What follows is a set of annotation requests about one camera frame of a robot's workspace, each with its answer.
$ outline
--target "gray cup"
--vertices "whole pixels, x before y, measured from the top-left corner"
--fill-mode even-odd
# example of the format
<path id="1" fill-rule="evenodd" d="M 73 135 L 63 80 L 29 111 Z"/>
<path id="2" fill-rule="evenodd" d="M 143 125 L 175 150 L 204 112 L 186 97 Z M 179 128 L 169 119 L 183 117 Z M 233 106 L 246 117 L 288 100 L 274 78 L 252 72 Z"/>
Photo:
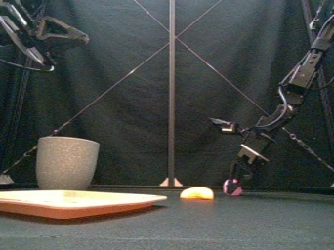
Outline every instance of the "gray cup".
<path id="1" fill-rule="evenodd" d="M 38 140 L 37 181 L 41 189 L 87 190 L 97 168 L 99 143 L 73 137 Z"/>

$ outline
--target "black backdrop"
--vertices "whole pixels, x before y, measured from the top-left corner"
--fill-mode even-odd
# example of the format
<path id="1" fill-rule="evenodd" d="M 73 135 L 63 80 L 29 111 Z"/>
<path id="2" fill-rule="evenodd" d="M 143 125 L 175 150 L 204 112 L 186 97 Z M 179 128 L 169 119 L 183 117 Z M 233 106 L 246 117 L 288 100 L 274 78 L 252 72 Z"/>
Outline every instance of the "black backdrop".
<path id="1" fill-rule="evenodd" d="M 278 83 L 309 48 L 304 2 L 177 1 L 170 113 L 170 1 L 50 1 L 46 14 L 87 33 L 90 43 L 67 52 L 53 73 L 27 73 L 2 64 L 3 169 L 105 93 L 61 133 L 101 143 L 94 183 L 158 186 L 173 171 L 183 185 L 221 186 L 242 138 L 221 135 L 209 117 L 248 127 L 274 111 Z M 3 48 L 0 53 L 6 58 L 18 54 Z M 320 92 L 310 92 L 288 128 L 332 162 L 322 103 Z M 277 140 L 266 152 L 270 163 L 257 169 L 250 185 L 329 187 L 330 170 L 285 132 Z M 169 147 L 175 149 L 173 166 Z M 11 170 L 18 183 L 35 182 L 34 164 L 30 158 Z"/>

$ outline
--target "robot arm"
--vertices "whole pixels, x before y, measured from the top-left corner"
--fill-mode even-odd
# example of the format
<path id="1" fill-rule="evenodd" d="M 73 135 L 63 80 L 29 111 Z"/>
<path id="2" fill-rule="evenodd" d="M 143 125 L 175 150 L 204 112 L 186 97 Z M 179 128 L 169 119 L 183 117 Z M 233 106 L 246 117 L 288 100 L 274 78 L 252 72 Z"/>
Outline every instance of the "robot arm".
<path id="1" fill-rule="evenodd" d="M 34 19 L 20 0 L 0 0 L 0 46 L 16 44 L 41 66 L 54 66 L 66 50 L 87 42 L 87 35 L 55 18 Z"/>
<path id="2" fill-rule="evenodd" d="M 334 41 L 334 15 L 329 18 L 320 30 L 318 36 L 310 49 L 294 68 L 289 77 L 280 84 L 278 93 L 282 103 L 278 104 L 276 112 L 261 117 L 250 129 L 241 129 L 234 122 L 212 119 L 214 125 L 224 133 L 236 133 L 245 136 L 242 149 L 237 160 L 232 164 L 230 177 L 224 184 L 224 191 L 229 195 L 241 195 L 242 184 L 252 178 L 252 168 L 257 164 L 269 161 L 264 152 L 269 145 L 276 142 L 274 138 L 281 128 L 293 120 L 298 108 L 304 104 L 305 95 L 313 79 L 317 75 L 325 53 Z"/>

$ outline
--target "wooden tray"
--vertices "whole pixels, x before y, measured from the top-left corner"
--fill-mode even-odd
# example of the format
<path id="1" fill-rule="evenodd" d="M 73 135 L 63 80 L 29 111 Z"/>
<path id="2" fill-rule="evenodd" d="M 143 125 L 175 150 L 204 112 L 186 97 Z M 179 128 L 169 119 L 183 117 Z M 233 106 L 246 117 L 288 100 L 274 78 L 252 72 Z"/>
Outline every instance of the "wooden tray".
<path id="1" fill-rule="evenodd" d="M 166 196 L 74 190 L 0 191 L 0 211 L 74 219 L 149 207 Z"/>

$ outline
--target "metal pole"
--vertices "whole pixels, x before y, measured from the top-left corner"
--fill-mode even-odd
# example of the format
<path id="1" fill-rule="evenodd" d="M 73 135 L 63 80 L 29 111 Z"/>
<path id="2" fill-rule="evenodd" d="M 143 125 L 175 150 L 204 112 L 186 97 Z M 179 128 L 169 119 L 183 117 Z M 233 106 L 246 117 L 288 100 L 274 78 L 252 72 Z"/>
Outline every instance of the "metal pole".
<path id="1" fill-rule="evenodd" d="M 169 187 L 175 186 L 175 0 L 170 0 Z"/>

